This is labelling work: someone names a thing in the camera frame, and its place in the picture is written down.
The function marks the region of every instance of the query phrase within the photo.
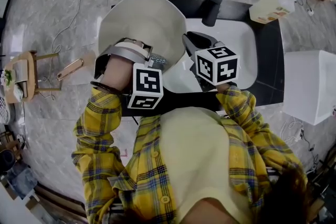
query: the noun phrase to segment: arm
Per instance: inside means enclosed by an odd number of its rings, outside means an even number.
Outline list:
[[[274,135],[261,114],[255,111],[256,98],[248,91],[241,92],[236,86],[218,88],[217,98],[228,116],[250,137],[261,154],[266,166],[282,170],[290,165],[301,167],[292,150]]]
[[[122,90],[129,83],[133,64],[111,57],[101,83]],[[77,137],[77,150],[72,161],[82,174],[86,212],[89,223],[100,222],[112,204],[115,194],[109,177],[117,177],[124,169],[120,151],[113,144],[111,131],[121,120],[118,96],[103,89],[92,89],[92,96],[73,130]]]

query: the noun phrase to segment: black countertop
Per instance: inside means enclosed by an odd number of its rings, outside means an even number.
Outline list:
[[[198,10],[203,0],[169,0],[186,18],[199,18]],[[257,106],[281,103],[284,100],[284,53],[279,21],[263,25],[249,17],[249,4],[223,1],[218,19],[247,23],[254,31],[258,59],[258,75],[248,90],[257,99]],[[163,98],[154,110],[128,109],[127,100],[122,100],[123,116],[153,116],[176,108],[197,106],[212,111],[222,110],[216,99],[216,92],[173,93],[164,89]]]

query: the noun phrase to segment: white container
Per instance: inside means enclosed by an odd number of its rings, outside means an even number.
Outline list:
[[[250,9],[251,20],[267,24],[295,11],[293,0],[259,0]]]
[[[285,54],[283,111],[312,125],[336,105],[336,55],[323,50]]]

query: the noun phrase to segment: black and white fiducial marker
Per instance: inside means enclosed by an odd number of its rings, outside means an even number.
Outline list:
[[[234,81],[238,78],[239,55],[226,46],[195,52],[196,73],[212,85]]]
[[[162,72],[146,68],[141,63],[133,65],[133,92],[128,108],[154,109],[163,97]]]

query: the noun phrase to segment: yellow t-shirt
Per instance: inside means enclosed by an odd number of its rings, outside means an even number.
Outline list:
[[[161,116],[160,152],[177,205],[177,223],[204,198],[217,199],[239,223],[250,224],[247,197],[229,181],[229,137],[219,116],[202,108]]]

